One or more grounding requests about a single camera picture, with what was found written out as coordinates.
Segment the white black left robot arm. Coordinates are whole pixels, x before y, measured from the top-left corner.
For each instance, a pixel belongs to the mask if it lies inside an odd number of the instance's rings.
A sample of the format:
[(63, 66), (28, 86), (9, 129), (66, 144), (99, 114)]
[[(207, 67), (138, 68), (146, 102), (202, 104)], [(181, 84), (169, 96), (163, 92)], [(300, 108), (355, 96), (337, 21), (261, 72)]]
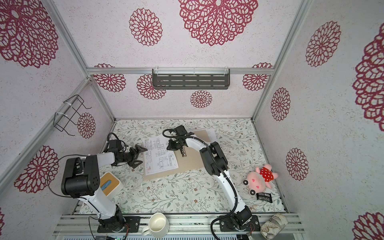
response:
[(62, 193), (86, 203), (102, 223), (121, 222), (121, 210), (103, 193), (99, 167), (128, 164), (133, 169), (142, 164), (139, 154), (148, 149), (135, 145), (127, 149), (121, 140), (108, 140), (104, 152), (67, 159), (61, 184)]

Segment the beige manila folder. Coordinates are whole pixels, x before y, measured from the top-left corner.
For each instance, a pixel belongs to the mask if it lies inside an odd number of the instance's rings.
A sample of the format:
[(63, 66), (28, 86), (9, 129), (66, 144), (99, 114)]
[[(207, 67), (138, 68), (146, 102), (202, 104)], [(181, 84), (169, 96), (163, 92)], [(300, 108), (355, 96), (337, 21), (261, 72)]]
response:
[(166, 171), (163, 173), (158, 173), (151, 176), (146, 176), (144, 171), (144, 180), (150, 181), (162, 177), (167, 177), (169, 175), (179, 174), (190, 170), (198, 170), (204, 167), (201, 155), (199, 151), (194, 150), (193, 148), (185, 147), (186, 156), (183, 157), (182, 153), (177, 150), (173, 151), (176, 155), (179, 168), (171, 171)]

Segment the white printed text sheet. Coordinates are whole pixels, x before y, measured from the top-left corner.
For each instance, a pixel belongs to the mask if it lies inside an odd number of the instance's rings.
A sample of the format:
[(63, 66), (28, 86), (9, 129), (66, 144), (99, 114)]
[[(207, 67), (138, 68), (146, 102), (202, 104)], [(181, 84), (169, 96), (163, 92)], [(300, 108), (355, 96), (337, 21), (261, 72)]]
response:
[(207, 135), (208, 135), (211, 143), (216, 142), (218, 140), (215, 129), (212, 129), (212, 128), (206, 129), (206, 132), (207, 132)]

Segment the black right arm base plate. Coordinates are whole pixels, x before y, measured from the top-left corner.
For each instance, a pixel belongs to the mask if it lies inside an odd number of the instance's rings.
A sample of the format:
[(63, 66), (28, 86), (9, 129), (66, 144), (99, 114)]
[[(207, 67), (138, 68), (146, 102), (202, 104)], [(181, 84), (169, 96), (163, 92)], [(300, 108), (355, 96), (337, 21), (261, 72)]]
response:
[(258, 217), (252, 215), (247, 206), (243, 211), (220, 220), (221, 232), (258, 232), (260, 229)]

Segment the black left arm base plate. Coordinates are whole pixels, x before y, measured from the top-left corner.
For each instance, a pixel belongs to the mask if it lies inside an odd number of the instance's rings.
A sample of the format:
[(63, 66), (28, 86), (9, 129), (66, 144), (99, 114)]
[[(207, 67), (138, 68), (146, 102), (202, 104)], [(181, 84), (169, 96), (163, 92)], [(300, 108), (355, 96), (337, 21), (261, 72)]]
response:
[(100, 219), (97, 233), (137, 233), (139, 231), (141, 217), (123, 216), (117, 210), (115, 216), (109, 219)]

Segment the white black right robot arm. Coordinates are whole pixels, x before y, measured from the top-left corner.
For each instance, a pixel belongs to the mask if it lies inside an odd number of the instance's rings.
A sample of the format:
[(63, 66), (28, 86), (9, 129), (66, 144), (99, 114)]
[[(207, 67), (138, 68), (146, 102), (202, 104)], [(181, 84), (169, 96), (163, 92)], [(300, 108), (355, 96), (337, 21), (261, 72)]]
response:
[(169, 151), (183, 151), (185, 147), (188, 147), (200, 153), (207, 173), (217, 180), (223, 190), (231, 209), (231, 215), (237, 215), (238, 218), (244, 218), (245, 221), (252, 217), (249, 207), (242, 200), (232, 182), (228, 160), (219, 143), (208, 143), (194, 133), (187, 132), (183, 125), (174, 129), (166, 129), (162, 135), (169, 139), (167, 146)]

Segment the white technical drawing sheet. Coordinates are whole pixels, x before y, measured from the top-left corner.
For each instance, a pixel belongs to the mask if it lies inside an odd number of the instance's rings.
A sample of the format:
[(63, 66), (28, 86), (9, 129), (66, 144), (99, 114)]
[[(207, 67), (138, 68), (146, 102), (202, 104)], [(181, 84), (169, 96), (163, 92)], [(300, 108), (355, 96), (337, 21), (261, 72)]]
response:
[(151, 176), (179, 168), (176, 155), (167, 150), (168, 139), (159, 135), (144, 141), (145, 175)]

